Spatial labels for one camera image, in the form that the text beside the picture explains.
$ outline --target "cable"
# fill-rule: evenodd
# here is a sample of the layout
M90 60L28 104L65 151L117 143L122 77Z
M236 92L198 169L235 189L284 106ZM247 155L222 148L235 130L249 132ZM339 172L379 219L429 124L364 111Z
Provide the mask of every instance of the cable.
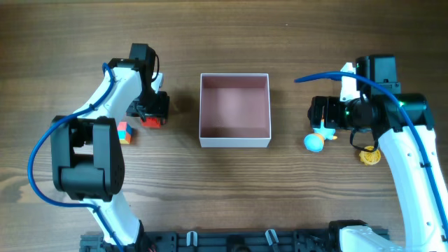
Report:
M362 81L365 84L368 84L368 85L378 89L383 94L385 94L398 107L398 110L400 111L402 117L405 119L407 125L411 129L411 133L415 138L417 146L419 147L421 157L423 159L423 165L424 165L426 173L428 175L428 180L429 180L429 183L431 186L431 190L433 191L433 194L434 194L435 204L437 205L437 210L439 211L440 220L442 221L442 228L445 231L445 237L448 237L447 215L443 208L442 198L440 196L439 190L437 189L437 184L435 183L433 168L431 167L431 163L429 161L428 154L426 153L425 146L419 136L419 133L417 132L414 124L412 123L411 119L407 115L404 108L400 105L400 102L398 101L398 99L392 93L390 93L387 89L378 85L374 81L369 80L368 78L365 78L365 77L362 77L362 76L359 76L359 75L356 75L353 73L346 73L346 72L341 72L341 71L330 71L330 72L325 72L325 73L316 73L316 74L312 74L310 76L305 76L305 77L295 79L294 82L302 83L302 82L314 81L314 80L318 80L318 79L322 79L322 78L329 78L334 81L340 81L343 76L355 78L358 81Z
M98 99L98 101L96 101L94 104L91 104L91 106L83 111L79 111L77 113L73 113L71 115L68 115L66 117L64 117L61 120L58 120L57 122L55 122L55 124L51 125L51 127L47 130L47 132L45 132L45 134L41 137L41 139L39 139L39 141L36 143L33 151L31 152L31 155L29 156L29 160L28 160L28 180L29 180L29 184L31 185L31 188L33 188L33 191L44 201L47 202L49 204L55 205L57 207L87 207L87 208L91 208L93 209L93 213L96 213L98 216L98 219L101 221L101 223L103 224L104 228L106 229L106 231L109 233L109 235L112 237L112 239L114 240L114 242L116 243L118 249L120 250L120 252L123 252L124 249L120 244L120 241L118 240L118 238L115 236L115 232L112 231L112 229L109 227L108 223L106 222L106 220L104 219L99 206L95 206L93 204L86 204L86 203L64 203L64 202L57 202L53 199L50 199L49 197L45 196L37 187L36 182L34 180L34 176L33 176L33 164L34 164L34 158L36 157L37 152L39 151L39 148L42 146L42 144L45 142L45 140L51 135L51 133L53 133L60 125L64 124L64 123L68 123L70 122L70 120L77 118L80 115L83 115L85 113L89 113L94 111L95 108L98 107L98 105L100 105L105 98L107 98L107 96L111 93L112 88L113 88L113 84L115 83L115 77L113 76L112 70L111 68L109 68L109 66L106 63L103 63L102 66L103 69L103 74L106 73L106 71L108 72L110 78L111 78L111 84L109 85L108 89L105 91L105 93Z
M157 80L157 77L159 76L159 70L160 70L160 62L159 62L159 55L155 55L157 58L157 73L155 74L155 77L151 79L151 82Z

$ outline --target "red block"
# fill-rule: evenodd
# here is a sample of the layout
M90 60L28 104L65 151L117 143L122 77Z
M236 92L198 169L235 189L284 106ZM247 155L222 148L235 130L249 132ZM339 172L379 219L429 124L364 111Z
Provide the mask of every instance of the red block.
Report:
M152 128L160 128L162 126L162 123L160 122L160 118L147 118L146 122L144 122L142 119L140 119L141 125L143 127L152 127Z

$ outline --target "black mounting bracket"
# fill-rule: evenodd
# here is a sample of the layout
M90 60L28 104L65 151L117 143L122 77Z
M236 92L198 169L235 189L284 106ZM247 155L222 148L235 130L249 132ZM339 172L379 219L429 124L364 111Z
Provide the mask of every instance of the black mounting bracket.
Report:
M342 228L344 221L336 222ZM351 224L360 224L356 220ZM306 229L296 231L268 230L266 232L145 232L145 246L136 249L134 244L125 247L129 252L336 252L334 240L329 240L330 229ZM389 240L388 230L373 229ZM80 252L116 252L102 240L103 235L82 235Z

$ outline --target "white cardboard box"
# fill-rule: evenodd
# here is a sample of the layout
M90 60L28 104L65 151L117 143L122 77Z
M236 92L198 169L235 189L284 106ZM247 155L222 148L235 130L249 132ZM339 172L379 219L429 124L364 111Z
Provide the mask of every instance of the white cardboard box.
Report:
M203 148L266 148L271 141L267 73L202 73L199 141Z

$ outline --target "yellow toy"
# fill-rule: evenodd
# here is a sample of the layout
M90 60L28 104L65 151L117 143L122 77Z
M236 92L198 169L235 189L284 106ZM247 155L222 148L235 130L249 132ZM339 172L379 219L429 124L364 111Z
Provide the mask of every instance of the yellow toy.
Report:
M373 146L367 146L365 148L369 151L373 150ZM359 153L359 157L361 158L361 162L365 165L375 165L381 160L381 153L379 150L372 153L361 151L361 153Z

